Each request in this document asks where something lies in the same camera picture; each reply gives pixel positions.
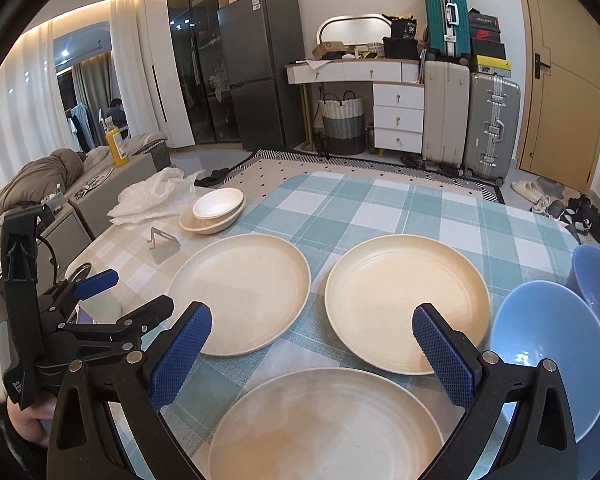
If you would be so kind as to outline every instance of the gray refrigerator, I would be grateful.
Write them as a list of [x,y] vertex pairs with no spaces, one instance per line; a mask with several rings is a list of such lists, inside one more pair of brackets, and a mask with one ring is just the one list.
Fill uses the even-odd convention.
[[294,148],[304,140],[300,89],[285,65],[304,59],[297,0],[238,0],[218,10],[240,140]]

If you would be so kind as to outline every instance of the yellow bottle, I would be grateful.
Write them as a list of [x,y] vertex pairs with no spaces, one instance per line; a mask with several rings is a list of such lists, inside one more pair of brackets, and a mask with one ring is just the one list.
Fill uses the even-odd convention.
[[117,167],[124,166],[129,162],[129,156],[126,154],[125,147],[122,144],[122,134],[114,126],[113,120],[110,117],[105,119],[105,124],[108,128],[105,137],[111,150],[111,156],[113,156],[113,162],[115,162]]

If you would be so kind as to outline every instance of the blue plaid tablecloth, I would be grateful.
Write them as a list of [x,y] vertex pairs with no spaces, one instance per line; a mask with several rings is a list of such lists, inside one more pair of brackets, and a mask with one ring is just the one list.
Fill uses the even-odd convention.
[[[200,356],[176,401],[162,409],[171,431],[205,474],[209,443],[231,405],[256,386],[293,371],[316,367],[373,371],[414,393],[431,411],[445,438],[455,427],[462,410],[451,405],[434,376],[377,370],[353,355],[331,328],[324,307],[325,282],[334,264],[351,248],[396,233],[440,240],[459,250],[480,271],[494,315],[504,297],[521,283],[565,283],[577,247],[576,240],[556,222],[530,212],[442,190],[336,173],[290,178],[243,215],[226,236],[247,233],[275,235],[295,245],[310,264],[313,283],[301,316],[276,342],[237,358]],[[143,346],[155,335],[157,330],[148,334]],[[120,427],[138,475],[151,478],[124,424]],[[486,450],[474,472],[476,478],[486,473],[495,445]]]

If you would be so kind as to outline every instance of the metal screw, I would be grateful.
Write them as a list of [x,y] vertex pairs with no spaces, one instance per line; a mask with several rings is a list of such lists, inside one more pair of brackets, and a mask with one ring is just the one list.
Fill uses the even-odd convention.
[[496,352],[492,352],[491,350],[487,350],[486,352],[482,352],[482,360],[485,363],[488,363],[490,365],[494,365],[496,364],[500,358],[498,357],[498,354],[496,354]]
[[142,360],[142,352],[139,350],[134,350],[133,352],[129,352],[126,355],[126,362],[130,365],[134,365],[139,363]]
[[558,366],[556,365],[556,363],[551,361],[551,359],[544,359],[542,361],[542,366],[548,372],[555,372],[558,369]]
[[80,368],[82,368],[82,361],[80,361],[80,359],[76,359],[75,361],[71,361],[69,363],[70,372],[77,372]]

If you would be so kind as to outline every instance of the teal suitcase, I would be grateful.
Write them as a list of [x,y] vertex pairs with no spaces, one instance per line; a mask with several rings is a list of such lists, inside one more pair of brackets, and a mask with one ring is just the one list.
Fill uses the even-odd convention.
[[425,0],[429,59],[469,65],[471,34],[466,0]]

